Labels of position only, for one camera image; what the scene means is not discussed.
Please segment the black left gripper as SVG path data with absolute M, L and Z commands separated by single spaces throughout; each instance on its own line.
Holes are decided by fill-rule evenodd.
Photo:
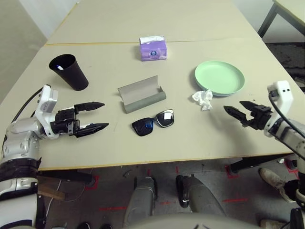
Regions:
M 95 134 L 106 128 L 109 123 L 89 124 L 80 128 L 80 121 L 76 118 L 76 115 L 80 111 L 91 111 L 102 106 L 105 106 L 105 104 L 100 102 L 87 102 L 75 104 L 74 108 L 60 110 L 55 115 L 55 120 L 50 122 L 51 129 L 55 134 L 75 135 L 77 138 Z

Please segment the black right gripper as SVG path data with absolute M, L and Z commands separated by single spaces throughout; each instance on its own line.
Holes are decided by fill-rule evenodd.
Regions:
M 224 106 L 224 110 L 233 118 L 237 119 L 242 126 L 250 126 L 255 130 L 263 130 L 268 120 L 271 118 L 271 107 L 264 105 L 257 105 L 250 101 L 239 102 L 244 108 L 251 111 L 252 120 L 247 120 L 246 114 L 240 112 L 232 106 Z

